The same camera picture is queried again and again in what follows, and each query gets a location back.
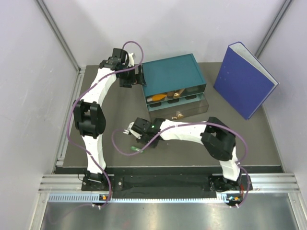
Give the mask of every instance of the teal box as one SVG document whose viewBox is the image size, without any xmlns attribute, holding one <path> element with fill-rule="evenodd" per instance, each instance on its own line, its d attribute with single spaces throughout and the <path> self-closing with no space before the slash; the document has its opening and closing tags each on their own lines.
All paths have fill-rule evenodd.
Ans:
<svg viewBox="0 0 307 230">
<path fill-rule="evenodd" d="M 143 92 L 152 120 L 180 119 L 208 110 L 203 94 L 206 80 L 193 54 L 143 63 L 143 74 Z M 157 94 L 167 96 L 152 101 Z"/>
</svg>

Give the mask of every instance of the blue binder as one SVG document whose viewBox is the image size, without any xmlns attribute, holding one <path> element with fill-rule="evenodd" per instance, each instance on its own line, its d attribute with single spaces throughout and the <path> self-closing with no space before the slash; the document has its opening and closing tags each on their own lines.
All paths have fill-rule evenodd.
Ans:
<svg viewBox="0 0 307 230">
<path fill-rule="evenodd" d="M 241 43 L 228 46 L 214 88 L 245 119 L 262 105 L 279 83 Z"/>
</svg>

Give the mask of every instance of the teal box lid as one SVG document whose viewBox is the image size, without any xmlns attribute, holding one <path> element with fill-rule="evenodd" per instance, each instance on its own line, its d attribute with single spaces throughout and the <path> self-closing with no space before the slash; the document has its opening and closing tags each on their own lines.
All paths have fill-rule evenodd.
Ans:
<svg viewBox="0 0 307 230">
<path fill-rule="evenodd" d="M 206 84 L 193 54 L 143 63 L 145 97 Z"/>
</svg>

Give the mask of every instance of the wall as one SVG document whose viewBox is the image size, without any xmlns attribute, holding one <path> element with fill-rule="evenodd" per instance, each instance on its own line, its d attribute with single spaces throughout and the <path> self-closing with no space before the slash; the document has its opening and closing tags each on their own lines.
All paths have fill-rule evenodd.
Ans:
<svg viewBox="0 0 307 230">
<path fill-rule="evenodd" d="M 0 229 L 26 229 L 76 71 L 33 0 L 0 8 Z"/>
<path fill-rule="evenodd" d="M 260 57 L 280 82 L 265 102 L 282 161 L 307 202 L 307 2 L 295 0 Z"/>
<path fill-rule="evenodd" d="M 99 64 L 127 40 L 143 46 L 145 61 L 186 53 L 193 53 L 198 62 L 222 61 L 227 45 L 237 41 L 255 52 L 282 4 L 280 0 L 44 1 L 80 66 Z"/>
</svg>

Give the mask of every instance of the small green object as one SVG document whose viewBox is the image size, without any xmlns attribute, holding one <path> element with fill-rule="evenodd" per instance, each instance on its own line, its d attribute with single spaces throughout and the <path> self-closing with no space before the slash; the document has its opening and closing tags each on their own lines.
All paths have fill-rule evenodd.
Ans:
<svg viewBox="0 0 307 230">
<path fill-rule="evenodd" d="M 136 152 L 140 151 L 140 149 L 135 147 L 135 146 L 131 146 L 130 149 L 133 150 L 133 151 L 136 151 Z"/>
</svg>

